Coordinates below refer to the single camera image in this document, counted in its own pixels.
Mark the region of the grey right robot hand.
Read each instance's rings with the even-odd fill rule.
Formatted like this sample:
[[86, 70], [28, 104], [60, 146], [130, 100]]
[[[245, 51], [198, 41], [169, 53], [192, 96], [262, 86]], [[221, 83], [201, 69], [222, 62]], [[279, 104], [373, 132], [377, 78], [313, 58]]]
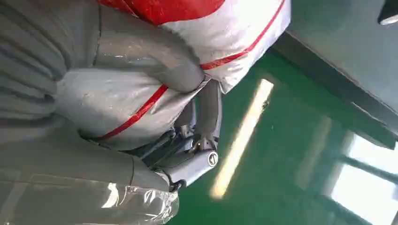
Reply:
[[162, 225], [218, 162], [218, 83], [97, 0], [0, 3], [0, 222]]

